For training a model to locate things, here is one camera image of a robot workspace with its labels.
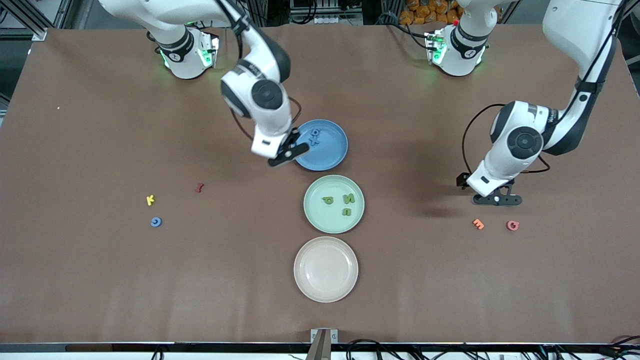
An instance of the metal bracket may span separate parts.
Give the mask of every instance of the metal bracket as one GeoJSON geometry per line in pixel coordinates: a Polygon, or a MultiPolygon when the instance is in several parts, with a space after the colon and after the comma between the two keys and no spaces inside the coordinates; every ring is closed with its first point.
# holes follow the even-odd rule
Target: metal bracket
{"type": "MultiPolygon", "coordinates": [[[[469,187],[467,183],[467,179],[470,174],[468,172],[463,172],[458,175],[456,178],[456,186],[461,188],[462,190],[469,187]]],[[[515,181],[512,179],[510,182],[502,185],[501,187],[495,189],[489,196],[482,197],[478,194],[475,194],[471,201],[476,205],[495,205],[495,206],[518,206],[522,204],[522,197],[519,195],[512,195],[511,188],[515,181]],[[507,189],[507,193],[502,193],[501,189],[507,189]]]]}
{"type": "Polygon", "coordinates": [[[338,343],[338,329],[331,329],[331,328],[320,328],[320,329],[311,329],[311,342],[314,341],[314,339],[316,338],[316,334],[318,333],[319,330],[322,329],[328,329],[331,330],[330,331],[330,335],[331,335],[331,343],[332,344],[337,344],[338,343]]]}
{"type": "Polygon", "coordinates": [[[296,145],[296,140],[300,137],[300,132],[297,127],[291,129],[291,133],[285,139],[284,143],[280,146],[278,155],[274,159],[268,159],[267,164],[270,167],[279,167],[285,163],[288,163],[298,156],[306,154],[310,147],[306,142],[296,145]]]}
{"type": "Polygon", "coordinates": [[[331,360],[333,335],[338,342],[338,329],[311,329],[312,342],[306,360],[331,360]]]}
{"type": "Polygon", "coordinates": [[[478,194],[475,194],[472,201],[476,205],[495,205],[495,206],[518,206],[522,204],[522,197],[519,195],[511,194],[511,187],[513,186],[514,181],[502,185],[501,187],[495,189],[489,196],[482,197],[478,194]],[[502,193],[501,189],[507,189],[507,193],[502,193]]]}
{"type": "Polygon", "coordinates": [[[446,48],[443,32],[444,29],[439,29],[432,33],[424,33],[426,36],[426,38],[424,38],[426,47],[429,49],[437,49],[436,51],[427,49],[427,62],[429,65],[432,65],[434,62],[440,63],[441,61],[438,61],[438,59],[442,56],[446,48]]]}
{"type": "Polygon", "coordinates": [[[48,28],[45,28],[44,32],[33,33],[33,36],[31,37],[31,41],[44,41],[47,38],[47,30],[48,28]]]}
{"type": "Polygon", "coordinates": [[[218,61],[218,50],[220,50],[220,38],[219,37],[212,37],[211,38],[211,61],[213,62],[213,64],[211,65],[212,68],[216,68],[216,62],[218,61]]]}
{"type": "Polygon", "coordinates": [[[5,95],[5,94],[0,92],[0,104],[9,107],[9,102],[10,101],[11,101],[10,97],[8,97],[7,95],[5,95]]]}

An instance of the plate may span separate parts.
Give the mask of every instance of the plate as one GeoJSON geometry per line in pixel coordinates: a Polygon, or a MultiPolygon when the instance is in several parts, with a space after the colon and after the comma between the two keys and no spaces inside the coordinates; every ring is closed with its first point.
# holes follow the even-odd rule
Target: plate
{"type": "Polygon", "coordinates": [[[317,302],[335,302],[351,292],[358,280],[358,260],[351,247],[331,236],[308,241],[293,265],[300,291],[317,302]]]}
{"type": "Polygon", "coordinates": [[[327,234],[351,230],[364,214],[364,195],[348,177],[327,175],[314,181],[303,201],[307,220],[327,234]]]}
{"type": "Polygon", "coordinates": [[[302,124],[296,144],[306,142],[309,152],[298,156],[296,161],[313,171],[325,171],[336,167],[347,155],[347,134],[338,124],[329,120],[311,120],[302,124]]]}

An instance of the black cable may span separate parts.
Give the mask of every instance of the black cable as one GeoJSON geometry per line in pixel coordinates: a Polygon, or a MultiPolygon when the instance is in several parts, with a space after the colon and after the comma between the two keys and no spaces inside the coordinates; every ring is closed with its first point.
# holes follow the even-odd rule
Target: black cable
{"type": "MultiPolygon", "coordinates": [[[[253,15],[254,15],[254,14],[253,14],[253,12],[252,12],[251,10],[249,10],[249,8],[248,8],[248,7],[246,7],[246,6],[244,5],[244,2],[242,2],[242,1],[238,0],[238,3],[240,4],[240,6],[242,6],[242,9],[243,9],[244,11],[248,12],[251,16],[253,16],[253,15]]],[[[261,18],[261,19],[262,19],[262,20],[264,20],[264,21],[269,21],[269,19],[267,19],[266,17],[264,17],[264,16],[260,15],[259,13],[256,13],[255,15],[256,15],[257,17],[261,18]]]]}
{"type": "Polygon", "coordinates": [[[238,120],[238,117],[236,116],[236,112],[232,108],[229,108],[229,110],[231,111],[231,115],[234,117],[234,120],[236,121],[236,125],[238,125],[240,130],[244,133],[246,137],[249,138],[249,140],[253,141],[253,136],[249,135],[249,133],[247,133],[244,127],[242,126],[242,124],[240,124],[240,120],[238,120]]]}
{"type": "Polygon", "coordinates": [[[618,341],[617,343],[613,343],[613,344],[611,344],[611,346],[612,346],[612,347],[617,347],[618,345],[622,345],[622,344],[624,344],[624,343],[627,343],[627,342],[629,342],[629,341],[631,341],[631,340],[635,340],[635,339],[640,339],[640,335],[637,335],[637,336],[629,336],[628,338],[624,338],[624,339],[622,339],[622,340],[618,341]]]}
{"type": "Polygon", "coordinates": [[[357,339],[357,340],[350,341],[349,346],[347,347],[347,350],[345,353],[347,360],[353,360],[353,358],[351,357],[351,351],[353,347],[359,343],[374,343],[378,346],[378,349],[376,350],[376,352],[379,352],[379,350],[382,349],[389,355],[393,356],[394,358],[398,360],[404,360],[400,355],[397,354],[397,352],[393,350],[389,350],[385,345],[377,342],[376,340],[371,340],[371,339],[357,339]]]}
{"type": "Polygon", "coordinates": [[[629,10],[625,11],[625,14],[623,15],[623,18],[627,17],[627,15],[629,15],[631,13],[631,11],[636,7],[636,5],[638,5],[638,3],[640,3],[640,0],[636,0],[636,2],[633,5],[628,6],[629,10]]]}
{"type": "Polygon", "coordinates": [[[434,356],[433,359],[431,359],[431,360],[438,360],[438,358],[440,356],[443,356],[444,354],[448,353],[449,351],[451,351],[451,349],[448,348],[447,350],[444,350],[443,352],[441,352],[438,355],[434,356]]]}
{"type": "Polygon", "coordinates": [[[362,0],[338,0],[338,6],[340,10],[345,11],[348,8],[352,8],[358,4],[360,4],[362,0]]]}
{"type": "Polygon", "coordinates": [[[430,358],[427,357],[427,355],[424,355],[422,353],[422,345],[418,345],[418,349],[417,349],[416,353],[418,354],[418,356],[420,356],[420,358],[422,360],[431,360],[430,358]]]}
{"type": "Polygon", "coordinates": [[[300,113],[302,113],[302,105],[298,102],[298,100],[292,98],[291,96],[289,96],[289,100],[291,100],[295,105],[298,106],[298,112],[297,112],[296,116],[293,117],[293,120],[291,120],[291,124],[293,124],[293,123],[296,122],[298,117],[300,117],[300,113]]]}
{"type": "Polygon", "coordinates": [[[491,104],[487,107],[485,107],[484,109],[480,110],[479,113],[477,113],[474,118],[471,119],[471,121],[467,124],[467,128],[465,128],[465,132],[462,133],[462,160],[465,162],[465,166],[467,167],[467,171],[469,173],[471,173],[471,168],[469,167],[469,162],[467,161],[467,153],[465,152],[465,140],[467,139],[467,133],[469,132],[469,128],[471,127],[471,124],[474,123],[474,121],[476,121],[476,119],[478,118],[478,116],[482,115],[482,113],[484,113],[485,111],[489,110],[490,108],[494,108],[496,106],[504,106],[505,104],[491,104]]]}
{"type": "Polygon", "coordinates": [[[418,34],[418,33],[414,33],[409,29],[409,25],[406,25],[406,29],[404,29],[402,26],[398,25],[398,24],[394,24],[392,22],[384,22],[382,25],[389,25],[389,26],[393,26],[397,29],[400,29],[400,31],[402,31],[405,34],[411,35],[413,37],[417,37],[417,38],[428,38],[430,37],[430,35],[425,35],[425,34],[418,34]]]}
{"type": "Polygon", "coordinates": [[[469,353],[469,352],[466,352],[466,351],[463,351],[463,352],[465,353],[465,355],[467,355],[469,358],[471,358],[473,360],[489,360],[489,354],[487,354],[487,352],[484,352],[484,354],[486,355],[486,359],[483,358],[482,356],[478,355],[477,352],[475,352],[475,353],[473,353],[473,352],[469,353]]]}
{"type": "Polygon", "coordinates": [[[509,13],[509,16],[507,17],[503,17],[502,21],[500,22],[501,24],[506,24],[507,21],[509,21],[509,19],[511,18],[511,16],[513,15],[513,13],[516,12],[516,9],[518,8],[518,6],[520,6],[520,3],[522,2],[522,0],[518,0],[518,1],[514,1],[513,3],[510,4],[510,6],[513,6],[513,10],[509,13]]]}
{"type": "Polygon", "coordinates": [[[291,19],[291,22],[293,22],[294,24],[304,25],[304,24],[308,24],[309,22],[311,22],[311,20],[314,19],[314,17],[316,17],[318,3],[316,0],[313,0],[313,3],[311,3],[311,1],[312,0],[309,0],[309,12],[307,13],[307,16],[305,16],[305,18],[302,21],[295,21],[294,19],[291,19]]]}
{"type": "MultiPolygon", "coordinates": [[[[218,4],[218,6],[220,6],[220,8],[222,9],[222,12],[225,13],[225,16],[227,17],[227,19],[229,20],[229,23],[231,24],[231,28],[234,28],[240,19],[238,19],[238,21],[233,21],[232,20],[233,17],[231,16],[231,13],[229,13],[229,10],[227,10],[227,7],[220,0],[216,0],[216,3],[218,4]]],[[[236,41],[238,43],[238,59],[241,59],[243,56],[243,49],[242,49],[243,44],[242,44],[242,36],[240,34],[236,35],[236,41]]]]}
{"type": "Polygon", "coordinates": [[[541,168],[540,170],[525,170],[521,172],[521,174],[539,174],[541,172],[547,172],[551,170],[551,165],[549,165],[543,158],[542,155],[538,155],[538,159],[542,162],[545,168],[541,168]]]}
{"type": "MultiPolygon", "coordinates": [[[[467,167],[467,172],[469,172],[469,174],[471,174],[471,168],[469,167],[469,162],[467,161],[467,152],[465,150],[465,143],[466,143],[466,139],[467,139],[467,133],[469,132],[469,128],[471,127],[471,124],[474,123],[474,121],[476,121],[476,119],[482,115],[482,113],[484,113],[486,110],[489,110],[490,108],[494,108],[496,106],[504,106],[505,104],[491,104],[487,107],[485,107],[484,109],[480,110],[479,113],[477,113],[474,118],[471,119],[471,121],[467,124],[467,127],[465,128],[465,132],[462,133],[462,160],[465,162],[465,166],[467,167]]],[[[540,161],[544,164],[545,168],[540,169],[540,170],[526,170],[521,172],[521,174],[539,174],[540,172],[546,172],[551,170],[551,165],[549,165],[543,158],[542,156],[538,156],[538,159],[540,159],[540,161]]]]}
{"type": "Polygon", "coordinates": [[[151,360],[156,360],[156,356],[160,355],[157,360],[164,360],[164,350],[169,351],[169,348],[166,345],[158,345],[156,346],[156,351],[151,355],[151,360]]]}
{"type": "Polygon", "coordinates": [[[556,352],[556,360],[564,360],[562,354],[560,354],[559,347],[553,347],[552,350],[556,352]]]}
{"type": "Polygon", "coordinates": [[[627,358],[625,357],[627,355],[638,355],[638,354],[629,354],[626,351],[621,351],[621,352],[617,353],[616,356],[614,358],[612,358],[611,360],[618,360],[618,359],[627,360],[627,358]]]}
{"type": "MultiPolygon", "coordinates": [[[[156,42],[156,39],[151,35],[150,31],[147,31],[147,39],[149,39],[149,41],[156,42]]],[[[160,47],[159,46],[156,46],[156,48],[154,49],[154,53],[156,53],[156,54],[160,53],[160,47]]]]}
{"type": "Polygon", "coordinates": [[[407,29],[407,33],[408,33],[409,35],[411,35],[411,38],[413,39],[413,41],[415,41],[415,43],[416,43],[416,44],[418,44],[418,46],[419,46],[419,47],[421,47],[421,48],[423,48],[423,49],[427,49],[427,50],[432,50],[432,51],[436,51],[436,50],[438,50],[438,49],[436,49],[436,48],[435,48],[435,47],[433,47],[433,46],[426,46],[426,45],[422,45],[422,44],[418,41],[418,39],[416,39],[416,38],[415,38],[415,35],[411,32],[411,30],[409,30],[409,25],[405,25],[405,26],[406,26],[406,29],[407,29]]]}
{"type": "Polygon", "coordinates": [[[3,9],[2,7],[0,7],[0,16],[2,16],[2,20],[0,20],[0,24],[2,24],[4,22],[4,20],[6,19],[7,14],[9,14],[9,11],[3,9]]]}
{"type": "MultiPolygon", "coordinates": [[[[291,124],[293,124],[296,122],[296,120],[298,119],[298,117],[300,117],[300,114],[302,113],[302,105],[298,102],[298,100],[292,98],[291,96],[289,96],[289,100],[291,100],[291,102],[293,102],[295,105],[298,106],[298,112],[296,113],[296,116],[294,116],[293,119],[291,120],[291,124]]],[[[247,138],[249,138],[249,140],[253,141],[253,136],[251,136],[251,134],[249,134],[249,132],[247,132],[247,130],[244,129],[244,126],[240,124],[240,120],[238,120],[238,117],[236,116],[236,112],[231,108],[229,108],[229,110],[231,110],[231,115],[234,117],[234,121],[236,122],[236,125],[238,125],[240,130],[243,132],[243,134],[247,138]]]]}
{"type": "MultiPolygon", "coordinates": [[[[636,3],[634,4],[634,6],[640,2],[640,0],[636,0],[636,3]]],[[[618,31],[620,30],[620,26],[622,25],[622,19],[624,18],[624,16],[627,15],[627,13],[623,13],[620,12],[621,9],[626,8],[628,3],[628,0],[624,0],[624,2],[622,2],[619,6],[618,9],[616,10],[616,14],[618,14],[618,16],[616,17],[616,20],[614,22],[611,23],[611,30],[609,30],[609,34],[607,34],[607,37],[605,37],[604,41],[602,42],[602,45],[600,46],[600,49],[598,50],[598,54],[596,55],[596,57],[593,59],[593,61],[591,62],[591,65],[589,66],[589,69],[587,69],[587,72],[584,73],[584,78],[582,79],[583,81],[586,80],[589,75],[591,74],[591,71],[593,70],[593,67],[596,65],[596,63],[598,62],[598,59],[600,58],[600,55],[602,54],[602,51],[604,51],[604,47],[607,45],[609,39],[611,38],[611,36],[613,35],[613,32],[616,32],[616,36],[618,36],[618,31]]],[[[560,119],[558,119],[557,122],[560,122],[564,119],[564,116],[569,113],[569,110],[571,109],[571,107],[573,106],[573,104],[575,103],[575,100],[578,98],[578,94],[579,92],[576,91],[575,95],[573,96],[573,98],[571,99],[571,101],[569,102],[569,106],[566,107],[566,110],[564,111],[564,113],[562,114],[562,116],[560,116],[560,119]]]]}
{"type": "Polygon", "coordinates": [[[572,358],[574,358],[575,360],[582,360],[580,357],[578,357],[578,355],[574,354],[573,352],[570,352],[569,350],[564,349],[562,346],[558,345],[558,348],[560,348],[560,350],[566,352],[567,354],[571,355],[572,358]]]}

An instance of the black frame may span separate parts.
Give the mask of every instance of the black frame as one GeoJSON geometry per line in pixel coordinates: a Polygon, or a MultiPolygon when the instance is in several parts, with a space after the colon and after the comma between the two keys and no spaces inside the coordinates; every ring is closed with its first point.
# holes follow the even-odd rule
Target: black frame
{"type": "Polygon", "coordinates": [[[362,24],[374,25],[381,13],[381,0],[362,0],[362,24]]]}
{"type": "MultiPolygon", "coordinates": [[[[555,354],[558,347],[573,353],[601,354],[616,357],[611,344],[606,343],[383,343],[395,352],[540,352],[555,354]]],[[[332,351],[344,352],[349,343],[332,344],[332,351]]],[[[226,353],[271,353],[271,354],[304,354],[309,351],[311,343],[4,343],[0,344],[3,352],[154,352],[163,347],[164,352],[226,352],[226,353]]],[[[637,345],[618,345],[620,351],[637,350],[637,345]]],[[[352,352],[375,352],[380,350],[373,343],[358,343],[352,346],[352,352]]]]}

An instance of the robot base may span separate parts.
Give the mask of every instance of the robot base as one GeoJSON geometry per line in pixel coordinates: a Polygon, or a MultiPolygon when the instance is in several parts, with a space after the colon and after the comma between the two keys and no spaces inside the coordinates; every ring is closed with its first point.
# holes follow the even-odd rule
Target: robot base
{"type": "Polygon", "coordinates": [[[193,35],[195,44],[182,61],[174,62],[160,53],[164,60],[164,66],[181,79],[197,78],[209,67],[215,68],[220,47],[218,37],[212,37],[211,34],[195,28],[188,28],[188,31],[193,35]]]}
{"type": "Polygon", "coordinates": [[[441,68],[445,73],[452,76],[465,76],[469,75],[474,68],[482,61],[482,55],[486,46],[471,58],[463,58],[462,54],[457,52],[450,44],[447,44],[447,39],[451,38],[451,32],[455,26],[447,25],[444,29],[436,30],[433,33],[425,33],[427,38],[424,39],[424,43],[427,47],[435,50],[427,50],[427,60],[429,63],[441,68]]]}

